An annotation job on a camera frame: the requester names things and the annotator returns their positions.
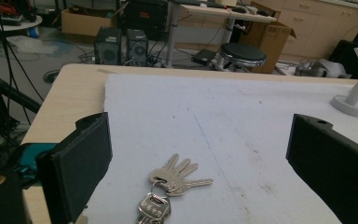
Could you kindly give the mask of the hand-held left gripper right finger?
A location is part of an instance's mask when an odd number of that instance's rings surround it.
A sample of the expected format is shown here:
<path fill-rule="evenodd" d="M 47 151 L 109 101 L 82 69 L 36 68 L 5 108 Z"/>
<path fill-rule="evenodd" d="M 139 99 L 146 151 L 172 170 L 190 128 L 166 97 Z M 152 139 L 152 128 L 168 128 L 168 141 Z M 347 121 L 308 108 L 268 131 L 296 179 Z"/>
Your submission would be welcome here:
<path fill-rule="evenodd" d="M 286 159 L 342 224 L 358 224 L 358 144 L 325 120 L 295 114 Z"/>

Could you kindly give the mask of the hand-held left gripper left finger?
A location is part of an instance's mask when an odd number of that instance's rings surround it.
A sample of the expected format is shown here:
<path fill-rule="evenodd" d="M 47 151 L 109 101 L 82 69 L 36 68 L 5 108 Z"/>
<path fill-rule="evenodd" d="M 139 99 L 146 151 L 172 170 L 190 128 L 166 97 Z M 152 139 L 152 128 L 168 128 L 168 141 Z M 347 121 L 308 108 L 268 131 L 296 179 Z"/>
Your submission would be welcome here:
<path fill-rule="evenodd" d="M 79 218 L 112 158 L 106 112 L 78 120 L 72 133 L 36 156 L 52 224 L 69 224 Z"/>

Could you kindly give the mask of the silver key bunch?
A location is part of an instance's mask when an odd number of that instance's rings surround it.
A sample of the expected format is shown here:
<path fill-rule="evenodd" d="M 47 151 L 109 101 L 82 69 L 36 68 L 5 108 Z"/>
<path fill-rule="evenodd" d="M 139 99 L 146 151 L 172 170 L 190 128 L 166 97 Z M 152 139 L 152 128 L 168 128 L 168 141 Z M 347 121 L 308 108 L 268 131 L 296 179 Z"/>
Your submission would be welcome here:
<path fill-rule="evenodd" d="M 136 224 L 164 224 L 172 213 L 171 197 L 183 196 L 191 188 L 212 185 L 211 178 L 186 179 L 199 166 L 191 159 L 177 163 L 178 160 L 179 155 L 173 154 L 164 166 L 154 169 L 149 175 L 152 187 L 138 204 Z"/>

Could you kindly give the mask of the black floor disc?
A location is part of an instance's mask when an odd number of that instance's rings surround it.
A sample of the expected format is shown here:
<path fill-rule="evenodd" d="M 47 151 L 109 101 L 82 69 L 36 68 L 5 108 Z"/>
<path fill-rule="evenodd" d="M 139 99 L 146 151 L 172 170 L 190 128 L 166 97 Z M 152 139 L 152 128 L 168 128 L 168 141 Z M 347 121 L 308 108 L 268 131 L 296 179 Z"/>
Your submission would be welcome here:
<path fill-rule="evenodd" d="M 57 76 L 59 75 L 60 71 L 59 70 L 51 70 L 46 72 L 46 74 L 43 75 L 43 80 L 46 83 L 52 84 L 55 79 L 57 78 Z"/>

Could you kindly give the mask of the grey white bundle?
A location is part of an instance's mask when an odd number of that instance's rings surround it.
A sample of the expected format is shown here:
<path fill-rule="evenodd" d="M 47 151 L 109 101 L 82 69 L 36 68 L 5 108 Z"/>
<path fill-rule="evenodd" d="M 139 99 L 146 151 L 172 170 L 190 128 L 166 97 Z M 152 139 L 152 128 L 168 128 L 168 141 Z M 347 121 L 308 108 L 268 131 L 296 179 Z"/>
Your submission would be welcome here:
<path fill-rule="evenodd" d="M 307 61 L 296 68 L 298 77 L 351 78 L 341 63 L 321 59 L 317 62 Z"/>

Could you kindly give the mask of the black stand leg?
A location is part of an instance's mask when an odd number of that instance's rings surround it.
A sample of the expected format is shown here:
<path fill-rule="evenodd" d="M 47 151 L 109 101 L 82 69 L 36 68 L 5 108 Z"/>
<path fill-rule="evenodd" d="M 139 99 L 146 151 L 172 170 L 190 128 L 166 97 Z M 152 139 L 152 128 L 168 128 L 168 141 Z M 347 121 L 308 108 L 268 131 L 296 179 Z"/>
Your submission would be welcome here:
<path fill-rule="evenodd" d="M 20 92 L 19 90 L 11 87 L 7 82 L 0 78 L 0 94 L 5 95 L 8 99 L 15 101 L 26 109 L 37 113 L 41 107 L 37 101 Z"/>

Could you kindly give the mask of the grey computer speakers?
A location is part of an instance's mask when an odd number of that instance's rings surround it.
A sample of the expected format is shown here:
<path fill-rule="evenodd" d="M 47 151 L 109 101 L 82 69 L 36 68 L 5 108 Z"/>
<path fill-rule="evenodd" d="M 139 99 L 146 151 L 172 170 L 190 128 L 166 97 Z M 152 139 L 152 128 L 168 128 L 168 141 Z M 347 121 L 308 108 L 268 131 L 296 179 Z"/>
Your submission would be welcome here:
<path fill-rule="evenodd" d="M 101 27 L 94 42 L 94 56 L 96 64 L 121 64 L 121 30 Z"/>

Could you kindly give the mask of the white foam mat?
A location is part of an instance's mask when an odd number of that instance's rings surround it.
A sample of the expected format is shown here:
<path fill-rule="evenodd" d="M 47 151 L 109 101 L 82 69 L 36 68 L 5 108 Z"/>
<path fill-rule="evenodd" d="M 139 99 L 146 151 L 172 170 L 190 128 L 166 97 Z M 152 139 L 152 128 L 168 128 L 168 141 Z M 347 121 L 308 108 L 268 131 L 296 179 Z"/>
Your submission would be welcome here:
<path fill-rule="evenodd" d="M 207 185 L 172 199 L 165 224 L 338 224 L 285 158 L 294 114 L 358 143 L 358 118 L 331 106 L 346 85 L 112 75 L 105 84 L 113 159 L 89 224 L 135 224 L 149 175 L 173 155 Z"/>

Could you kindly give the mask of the clear plastic sheet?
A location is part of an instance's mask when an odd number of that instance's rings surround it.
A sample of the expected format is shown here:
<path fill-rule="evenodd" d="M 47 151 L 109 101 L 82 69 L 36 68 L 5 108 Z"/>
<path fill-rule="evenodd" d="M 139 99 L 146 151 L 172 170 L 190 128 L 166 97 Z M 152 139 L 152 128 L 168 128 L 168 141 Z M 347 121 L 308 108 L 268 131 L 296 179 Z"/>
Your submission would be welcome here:
<path fill-rule="evenodd" d="M 17 48 L 19 53 L 53 54 L 59 47 L 46 45 L 43 41 L 24 35 L 9 36 L 7 41 Z"/>

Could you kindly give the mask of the black computer tower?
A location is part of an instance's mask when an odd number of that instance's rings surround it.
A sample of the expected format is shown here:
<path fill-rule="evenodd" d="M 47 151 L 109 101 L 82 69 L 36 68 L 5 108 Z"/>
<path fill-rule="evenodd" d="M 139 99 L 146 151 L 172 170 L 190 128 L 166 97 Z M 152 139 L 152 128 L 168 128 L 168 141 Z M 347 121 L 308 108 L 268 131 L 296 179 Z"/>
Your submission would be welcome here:
<path fill-rule="evenodd" d="M 127 65 L 147 66 L 148 39 L 143 30 L 128 29 L 127 40 Z"/>

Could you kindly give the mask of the large open cardboard box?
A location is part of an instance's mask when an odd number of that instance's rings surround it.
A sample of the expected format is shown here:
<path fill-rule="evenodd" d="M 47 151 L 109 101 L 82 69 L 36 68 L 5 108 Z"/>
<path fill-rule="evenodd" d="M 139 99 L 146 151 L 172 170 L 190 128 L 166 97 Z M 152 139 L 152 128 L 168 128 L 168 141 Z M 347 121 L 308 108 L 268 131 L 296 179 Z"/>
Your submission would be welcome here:
<path fill-rule="evenodd" d="M 267 55 L 265 63 L 253 67 L 252 72 L 272 74 L 287 40 L 290 37 L 296 39 L 296 33 L 291 27 L 279 22 L 280 10 L 255 1 L 252 1 L 250 6 L 257 8 L 258 11 L 266 11 L 276 21 L 270 23 L 249 21 L 246 30 L 240 35 L 239 42 L 260 49 Z"/>

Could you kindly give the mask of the light wooden cabinet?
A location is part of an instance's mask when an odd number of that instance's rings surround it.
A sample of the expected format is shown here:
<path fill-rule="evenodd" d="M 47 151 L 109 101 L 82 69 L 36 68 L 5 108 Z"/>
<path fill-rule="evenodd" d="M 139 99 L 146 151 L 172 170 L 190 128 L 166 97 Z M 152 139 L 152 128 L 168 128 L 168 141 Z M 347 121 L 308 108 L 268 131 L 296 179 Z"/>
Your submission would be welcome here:
<path fill-rule="evenodd" d="M 358 5 L 341 0 L 277 0 L 279 22 L 291 27 L 283 60 L 327 59 L 340 40 L 358 34 Z"/>

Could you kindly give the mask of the low cardboard box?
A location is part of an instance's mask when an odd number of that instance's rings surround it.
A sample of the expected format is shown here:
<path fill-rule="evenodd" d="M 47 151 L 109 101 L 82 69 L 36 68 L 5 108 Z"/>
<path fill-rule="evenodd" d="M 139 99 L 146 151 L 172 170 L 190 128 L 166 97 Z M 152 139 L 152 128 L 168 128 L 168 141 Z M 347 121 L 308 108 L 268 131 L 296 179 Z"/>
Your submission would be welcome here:
<path fill-rule="evenodd" d="M 96 36 L 101 27 L 117 26 L 117 15 L 109 9 L 71 7 L 61 16 L 64 34 Z"/>

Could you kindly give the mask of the black round stool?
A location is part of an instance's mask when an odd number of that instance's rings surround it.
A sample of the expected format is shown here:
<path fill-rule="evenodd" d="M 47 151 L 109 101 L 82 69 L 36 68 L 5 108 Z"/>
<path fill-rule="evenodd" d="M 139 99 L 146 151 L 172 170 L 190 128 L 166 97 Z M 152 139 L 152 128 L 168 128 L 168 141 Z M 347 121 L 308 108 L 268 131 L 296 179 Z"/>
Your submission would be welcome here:
<path fill-rule="evenodd" d="M 223 68 L 228 69 L 230 66 L 233 66 L 234 71 L 242 68 L 261 66 L 267 59 L 267 55 L 264 51 L 240 43 L 223 44 L 219 54 L 227 61 L 223 65 Z"/>

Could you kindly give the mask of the round white table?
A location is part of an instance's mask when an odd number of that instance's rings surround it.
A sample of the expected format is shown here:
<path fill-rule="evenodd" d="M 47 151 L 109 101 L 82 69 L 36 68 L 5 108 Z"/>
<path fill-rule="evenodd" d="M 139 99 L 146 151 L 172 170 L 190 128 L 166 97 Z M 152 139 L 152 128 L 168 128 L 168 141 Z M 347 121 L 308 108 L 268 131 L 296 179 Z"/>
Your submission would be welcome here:
<path fill-rule="evenodd" d="M 25 29 L 28 29 L 28 28 L 32 28 L 32 27 L 38 26 L 42 21 L 43 21 L 43 19 L 42 19 L 40 16 L 37 16 L 37 17 L 36 17 L 36 20 L 35 20 L 34 22 L 22 21 L 22 22 L 21 22 L 19 25 L 17 25 L 17 26 L 4 25 L 4 26 L 3 26 L 3 30 L 4 30 L 5 32 L 25 30 Z"/>

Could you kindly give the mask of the black equipment case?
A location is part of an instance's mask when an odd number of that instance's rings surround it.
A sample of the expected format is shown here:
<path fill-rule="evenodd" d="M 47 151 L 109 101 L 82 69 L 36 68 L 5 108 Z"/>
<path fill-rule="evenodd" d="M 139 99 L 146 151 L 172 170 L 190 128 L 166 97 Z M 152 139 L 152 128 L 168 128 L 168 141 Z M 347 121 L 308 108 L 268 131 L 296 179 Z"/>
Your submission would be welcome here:
<path fill-rule="evenodd" d="M 122 15 L 121 29 L 143 30 L 149 40 L 160 40 L 167 15 L 167 0 L 129 0 Z"/>

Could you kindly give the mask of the flat black device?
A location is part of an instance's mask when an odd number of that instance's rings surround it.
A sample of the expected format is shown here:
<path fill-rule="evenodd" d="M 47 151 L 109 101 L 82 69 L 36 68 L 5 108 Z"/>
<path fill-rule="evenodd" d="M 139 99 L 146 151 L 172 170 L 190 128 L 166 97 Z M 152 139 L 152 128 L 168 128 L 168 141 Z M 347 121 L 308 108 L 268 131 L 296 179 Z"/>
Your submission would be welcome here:
<path fill-rule="evenodd" d="M 209 65 L 214 58 L 216 52 L 208 49 L 202 49 L 192 56 L 191 61 L 201 65 Z"/>

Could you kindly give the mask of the white-legged wooden desk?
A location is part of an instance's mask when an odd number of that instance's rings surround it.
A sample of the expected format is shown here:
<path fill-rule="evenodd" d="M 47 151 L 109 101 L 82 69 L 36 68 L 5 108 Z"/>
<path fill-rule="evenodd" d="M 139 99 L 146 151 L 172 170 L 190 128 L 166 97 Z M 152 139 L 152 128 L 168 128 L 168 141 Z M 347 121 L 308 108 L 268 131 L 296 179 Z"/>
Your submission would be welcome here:
<path fill-rule="evenodd" d="M 179 22 L 179 12 L 181 9 L 183 9 L 185 12 L 189 13 L 190 15 L 212 16 L 212 17 L 221 17 L 226 19 L 227 22 L 226 22 L 225 32 L 221 38 L 221 44 L 229 42 L 232 35 L 232 29 L 234 27 L 235 20 L 257 21 L 257 22 L 265 22 L 265 23 L 276 21 L 276 19 L 271 16 L 267 17 L 258 14 L 253 15 L 250 13 L 239 13 L 239 12 L 234 12 L 231 9 L 223 9 L 223 8 L 182 5 L 176 3 L 174 0 L 171 0 L 169 3 L 169 13 L 171 15 L 171 19 L 169 22 L 167 52 L 166 52 L 166 57 L 162 60 L 162 64 L 166 68 L 172 68 L 173 50 L 174 50 L 174 44 L 176 42 L 176 37 L 178 36 L 177 28 Z"/>

